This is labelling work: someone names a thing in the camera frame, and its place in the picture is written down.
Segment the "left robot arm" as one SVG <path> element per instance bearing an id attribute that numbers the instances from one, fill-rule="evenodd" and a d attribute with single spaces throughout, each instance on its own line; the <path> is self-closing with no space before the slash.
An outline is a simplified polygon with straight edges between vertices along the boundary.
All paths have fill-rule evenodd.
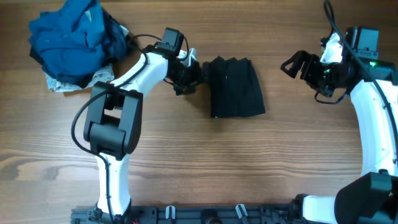
<path id="1" fill-rule="evenodd" d="M 128 163 L 141 135 L 144 98 L 165 79 L 182 93 L 196 85 L 200 75 L 196 49 L 168 52 L 150 45 L 124 75 L 94 85 L 85 106 L 83 137 L 99 169 L 95 209 L 106 221 L 124 218 L 131 207 Z"/>

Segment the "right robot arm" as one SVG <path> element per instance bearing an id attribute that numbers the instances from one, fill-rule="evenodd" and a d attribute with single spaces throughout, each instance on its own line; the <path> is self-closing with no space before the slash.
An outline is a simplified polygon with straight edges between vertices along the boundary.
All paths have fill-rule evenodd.
<path id="1" fill-rule="evenodd" d="M 397 223 L 397 75 L 393 63 L 375 53 L 339 54 L 327 61 L 304 50 L 281 65 L 316 93 L 345 89 L 354 106 L 361 137 L 362 171 L 335 196 L 298 195 L 291 222 Z"/>

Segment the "black polo shirt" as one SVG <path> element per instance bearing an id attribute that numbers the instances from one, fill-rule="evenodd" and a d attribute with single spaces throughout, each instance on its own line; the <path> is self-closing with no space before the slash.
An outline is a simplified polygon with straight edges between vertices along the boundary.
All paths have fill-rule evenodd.
<path id="1" fill-rule="evenodd" d="M 256 71 L 248 58 L 217 57 L 203 63 L 212 118 L 247 118 L 266 112 Z"/>

